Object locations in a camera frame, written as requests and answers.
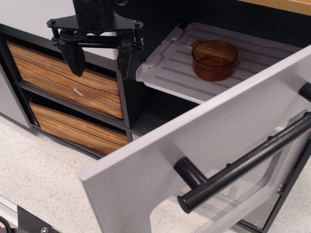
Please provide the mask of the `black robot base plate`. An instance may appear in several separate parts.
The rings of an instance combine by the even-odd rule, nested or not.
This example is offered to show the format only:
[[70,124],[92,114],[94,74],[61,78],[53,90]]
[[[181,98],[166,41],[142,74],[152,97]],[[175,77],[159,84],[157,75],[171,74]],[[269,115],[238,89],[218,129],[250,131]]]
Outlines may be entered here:
[[60,233],[55,227],[17,206],[17,233]]

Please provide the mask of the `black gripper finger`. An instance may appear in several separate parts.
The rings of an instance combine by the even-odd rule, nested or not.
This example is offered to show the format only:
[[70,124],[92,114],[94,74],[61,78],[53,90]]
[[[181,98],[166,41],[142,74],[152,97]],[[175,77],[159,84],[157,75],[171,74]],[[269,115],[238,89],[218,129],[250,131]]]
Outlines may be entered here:
[[118,64],[123,79],[130,75],[134,53],[137,51],[136,46],[118,47]]
[[74,43],[60,43],[60,50],[72,73],[81,77],[85,70],[83,49]]

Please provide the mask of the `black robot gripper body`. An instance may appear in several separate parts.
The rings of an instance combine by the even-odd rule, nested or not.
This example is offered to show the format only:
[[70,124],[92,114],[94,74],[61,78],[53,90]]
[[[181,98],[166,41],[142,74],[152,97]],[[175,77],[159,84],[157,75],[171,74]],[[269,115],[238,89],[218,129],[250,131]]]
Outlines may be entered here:
[[63,51],[82,48],[143,49],[140,29],[143,23],[122,17],[114,5],[127,3],[116,0],[74,0],[75,15],[52,18],[47,26],[52,29],[54,44]]

